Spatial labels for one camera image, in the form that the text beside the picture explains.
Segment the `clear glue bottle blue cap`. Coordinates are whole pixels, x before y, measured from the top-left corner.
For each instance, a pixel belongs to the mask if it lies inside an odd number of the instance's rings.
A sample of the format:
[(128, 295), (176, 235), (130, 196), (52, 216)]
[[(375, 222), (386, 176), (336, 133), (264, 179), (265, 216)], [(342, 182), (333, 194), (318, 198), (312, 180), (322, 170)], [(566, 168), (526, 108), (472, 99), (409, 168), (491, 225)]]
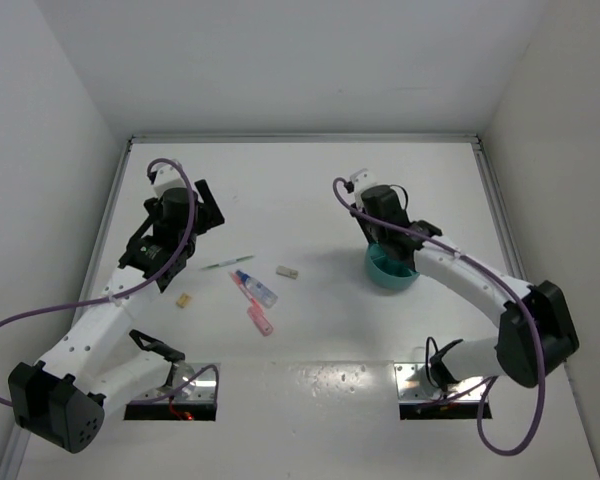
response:
[(240, 281), (240, 284), (245, 287), (245, 289), (260, 303), (261, 306), (265, 308), (272, 308), (276, 304), (278, 296), (259, 280), (243, 272), (242, 270), (237, 270), (236, 275)]

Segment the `grey eraser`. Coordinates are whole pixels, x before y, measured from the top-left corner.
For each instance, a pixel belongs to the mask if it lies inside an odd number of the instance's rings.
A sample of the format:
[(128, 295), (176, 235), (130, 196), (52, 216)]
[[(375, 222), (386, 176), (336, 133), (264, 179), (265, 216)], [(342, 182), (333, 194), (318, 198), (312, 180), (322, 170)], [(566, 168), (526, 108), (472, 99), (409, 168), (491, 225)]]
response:
[(297, 279), (299, 276), (299, 272), (297, 270), (282, 265), (276, 268), (276, 274), (291, 279)]

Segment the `pink highlighter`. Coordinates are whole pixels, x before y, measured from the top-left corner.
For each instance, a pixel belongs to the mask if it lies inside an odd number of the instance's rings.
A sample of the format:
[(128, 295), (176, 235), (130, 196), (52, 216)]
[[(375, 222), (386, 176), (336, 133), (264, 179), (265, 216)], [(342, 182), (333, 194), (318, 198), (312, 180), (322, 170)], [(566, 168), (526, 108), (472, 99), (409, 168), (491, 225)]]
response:
[(267, 337), (273, 333), (273, 326), (259, 307), (255, 305), (250, 306), (247, 309), (247, 314), (262, 336)]

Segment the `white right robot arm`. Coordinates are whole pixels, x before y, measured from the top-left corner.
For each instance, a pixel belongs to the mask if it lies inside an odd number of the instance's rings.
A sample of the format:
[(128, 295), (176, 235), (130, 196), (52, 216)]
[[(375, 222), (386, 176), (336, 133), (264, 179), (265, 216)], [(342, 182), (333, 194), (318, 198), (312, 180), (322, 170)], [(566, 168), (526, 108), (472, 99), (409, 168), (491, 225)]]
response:
[(433, 224), (409, 219), (389, 185), (348, 181), (351, 214), (378, 260), (390, 273), (424, 275), (482, 312), (497, 328), (493, 338), (457, 339), (428, 360), (429, 384), (441, 391), (475, 377), (508, 377), (532, 388), (577, 352), (579, 338), (562, 290), (550, 281), (533, 285), (460, 252)]

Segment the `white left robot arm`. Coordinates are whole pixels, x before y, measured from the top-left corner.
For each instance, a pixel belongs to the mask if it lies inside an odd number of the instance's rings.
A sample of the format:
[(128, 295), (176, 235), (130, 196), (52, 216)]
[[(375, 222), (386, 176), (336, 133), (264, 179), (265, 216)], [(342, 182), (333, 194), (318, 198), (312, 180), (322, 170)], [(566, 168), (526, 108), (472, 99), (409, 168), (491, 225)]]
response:
[(158, 186), (101, 303), (34, 365), (19, 363), (8, 377), (15, 421), (21, 428), (76, 454), (96, 437), (105, 419), (128, 403), (178, 395), (184, 353), (133, 328), (193, 255), (197, 236), (225, 219), (205, 180), (185, 187)]

